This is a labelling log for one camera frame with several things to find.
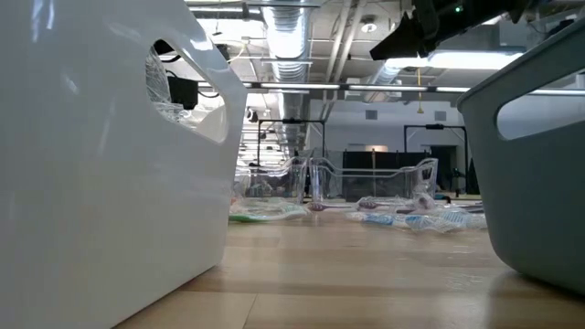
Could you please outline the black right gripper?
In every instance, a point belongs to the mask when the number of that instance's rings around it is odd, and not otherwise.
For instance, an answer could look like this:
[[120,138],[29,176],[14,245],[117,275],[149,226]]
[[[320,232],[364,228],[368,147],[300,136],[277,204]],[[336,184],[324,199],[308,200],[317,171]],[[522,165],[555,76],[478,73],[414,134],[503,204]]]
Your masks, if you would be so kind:
[[462,32],[462,0],[412,0],[395,33],[369,50],[374,60],[416,58],[421,44],[440,43]]

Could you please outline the clear plastic wrapper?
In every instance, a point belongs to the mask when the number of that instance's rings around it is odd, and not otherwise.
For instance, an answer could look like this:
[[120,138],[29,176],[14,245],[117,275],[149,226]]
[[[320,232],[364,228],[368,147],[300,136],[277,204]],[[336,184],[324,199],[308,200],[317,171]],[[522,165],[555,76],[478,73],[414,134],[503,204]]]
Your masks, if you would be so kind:
[[183,109],[170,99],[167,76],[170,76],[159,55],[150,47],[145,59],[146,89],[151,103],[168,121],[189,131],[222,143],[228,132],[225,102],[218,93],[198,91],[198,104],[192,111]]

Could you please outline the teal plastic bin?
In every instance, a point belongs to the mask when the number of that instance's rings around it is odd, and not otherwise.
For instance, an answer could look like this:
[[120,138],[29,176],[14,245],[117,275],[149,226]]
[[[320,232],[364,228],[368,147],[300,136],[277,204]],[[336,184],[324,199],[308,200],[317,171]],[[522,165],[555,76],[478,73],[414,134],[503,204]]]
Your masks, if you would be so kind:
[[585,17],[458,101],[497,256],[585,294]]

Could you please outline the long ceiling light strip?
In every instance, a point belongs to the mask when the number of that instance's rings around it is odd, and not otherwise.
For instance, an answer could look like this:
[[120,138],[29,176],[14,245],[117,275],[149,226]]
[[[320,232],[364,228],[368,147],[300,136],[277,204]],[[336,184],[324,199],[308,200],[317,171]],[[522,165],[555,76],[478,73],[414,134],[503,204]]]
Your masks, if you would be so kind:
[[[291,82],[244,82],[243,86],[254,90],[350,90],[350,91],[391,91],[419,93],[463,94],[466,87],[419,86],[419,85],[372,85],[334,83],[291,83]],[[585,89],[538,89],[529,92],[534,96],[585,96]]]

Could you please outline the white plastic bin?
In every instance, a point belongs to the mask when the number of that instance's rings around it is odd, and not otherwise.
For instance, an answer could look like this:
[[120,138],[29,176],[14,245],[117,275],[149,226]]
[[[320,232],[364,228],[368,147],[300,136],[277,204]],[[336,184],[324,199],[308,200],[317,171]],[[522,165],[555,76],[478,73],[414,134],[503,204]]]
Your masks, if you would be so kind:
[[[224,100],[195,129],[158,40]],[[246,98],[185,0],[0,0],[0,329],[111,329],[216,265]]]

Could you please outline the clear plastic bin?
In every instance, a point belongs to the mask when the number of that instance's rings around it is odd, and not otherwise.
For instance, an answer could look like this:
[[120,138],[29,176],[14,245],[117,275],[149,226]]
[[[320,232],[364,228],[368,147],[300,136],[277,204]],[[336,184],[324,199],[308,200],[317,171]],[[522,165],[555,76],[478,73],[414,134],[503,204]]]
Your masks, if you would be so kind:
[[313,158],[309,163],[312,201],[353,203],[362,197],[413,198],[436,193],[439,161],[427,158],[414,166],[398,169],[339,168],[325,158]]
[[296,156],[278,166],[238,167],[232,184],[232,200],[301,205],[307,163],[307,158]]

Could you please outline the blue toothbrush in wrapper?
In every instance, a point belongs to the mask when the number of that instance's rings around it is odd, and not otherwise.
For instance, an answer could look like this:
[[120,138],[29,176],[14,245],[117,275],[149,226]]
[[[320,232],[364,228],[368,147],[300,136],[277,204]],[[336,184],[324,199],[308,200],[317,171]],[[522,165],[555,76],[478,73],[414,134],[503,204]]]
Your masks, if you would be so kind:
[[405,223],[414,230],[434,230],[441,233],[487,228],[484,214],[470,213],[462,209],[408,215]]
[[367,212],[350,212],[346,213],[346,217],[350,220],[366,224],[413,229],[418,229],[420,225],[424,225],[424,220],[426,219],[421,215]]

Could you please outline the black background frame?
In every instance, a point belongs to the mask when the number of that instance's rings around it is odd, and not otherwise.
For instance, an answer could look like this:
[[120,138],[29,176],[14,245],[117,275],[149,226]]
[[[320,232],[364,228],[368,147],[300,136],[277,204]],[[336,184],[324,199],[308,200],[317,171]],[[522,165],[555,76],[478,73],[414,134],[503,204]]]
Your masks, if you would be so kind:
[[403,129],[402,129],[402,134],[403,134],[403,151],[404,153],[408,153],[408,142],[409,142],[409,138],[407,136],[408,134],[408,129],[409,128],[421,128],[421,129],[425,129],[425,130],[435,130],[435,131],[439,131],[439,130],[445,130],[448,129],[450,130],[452,133],[454,132],[454,129],[460,129],[463,131],[463,142],[464,142],[464,161],[465,161],[465,166],[464,166],[464,174],[463,174],[463,178],[465,179],[465,191],[468,192],[469,189],[469,179],[467,178],[467,173],[468,173],[468,169],[469,169],[469,164],[470,164],[470,150],[469,150],[469,140],[468,140],[468,132],[465,128],[464,125],[444,125],[441,123],[428,123],[428,124],[406,124],[403,125]]

